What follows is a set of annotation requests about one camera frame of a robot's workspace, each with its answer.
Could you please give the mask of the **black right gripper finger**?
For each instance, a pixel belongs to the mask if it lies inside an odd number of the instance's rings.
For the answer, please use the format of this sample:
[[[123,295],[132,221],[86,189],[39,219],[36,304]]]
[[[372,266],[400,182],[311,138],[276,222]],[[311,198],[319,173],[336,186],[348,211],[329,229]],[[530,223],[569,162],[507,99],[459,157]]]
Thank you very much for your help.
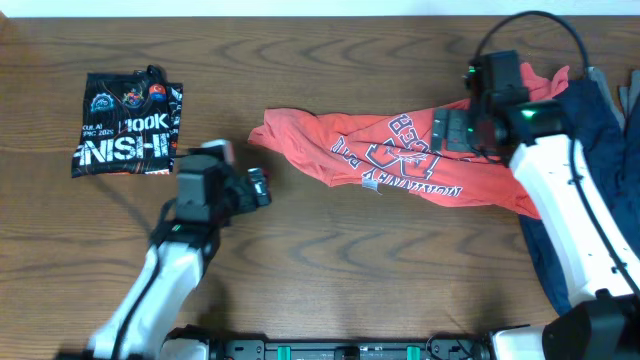
[[[441,151],[443,141],[447,134],[449,110],[446,108],[437,108],[433,116],[430,149],[432,151]]]
[[[446,150],[465,153],[468,143],[468,116],[464,110],[449,110],[446,127]]]

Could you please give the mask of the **orange soccer t-shirt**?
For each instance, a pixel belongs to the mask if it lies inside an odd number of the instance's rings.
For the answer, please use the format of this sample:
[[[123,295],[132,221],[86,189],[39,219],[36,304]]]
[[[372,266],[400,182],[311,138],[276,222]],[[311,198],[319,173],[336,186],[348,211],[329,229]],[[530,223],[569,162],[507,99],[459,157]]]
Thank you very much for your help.
[[[539,216],[525,189],[496,157],[431,147],[432,108],[396,115],[314,115],[294,108],[265,111],[249,143],[282,154],[330,187],[402,188],[445,207],[496,205]]]

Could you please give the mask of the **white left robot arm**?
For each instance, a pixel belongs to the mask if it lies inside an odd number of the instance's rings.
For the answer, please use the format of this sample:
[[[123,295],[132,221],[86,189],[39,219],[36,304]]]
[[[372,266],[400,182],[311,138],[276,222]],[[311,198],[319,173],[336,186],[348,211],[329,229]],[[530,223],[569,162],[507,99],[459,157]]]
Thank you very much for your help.
[[[59,359],[158,359],[183,303],[198,287],[234,216],[271,203],[267,176],[236,173],[225,159],[196,154],[182,159],[177,196],[163,204],[149,237],[144,266],[107,323],[79,352]]]

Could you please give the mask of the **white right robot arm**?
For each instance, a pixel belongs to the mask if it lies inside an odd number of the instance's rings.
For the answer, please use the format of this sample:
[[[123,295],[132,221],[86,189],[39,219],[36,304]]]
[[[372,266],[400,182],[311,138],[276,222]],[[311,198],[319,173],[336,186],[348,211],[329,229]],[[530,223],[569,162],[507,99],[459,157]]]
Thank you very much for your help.
[[[554,100],[489,111],[438,109],[434,147],[488,150],[533,201],[560,261],[570,310],[544,326],[455,339],[463,359],[636,359],[639,259],[600,195]]]

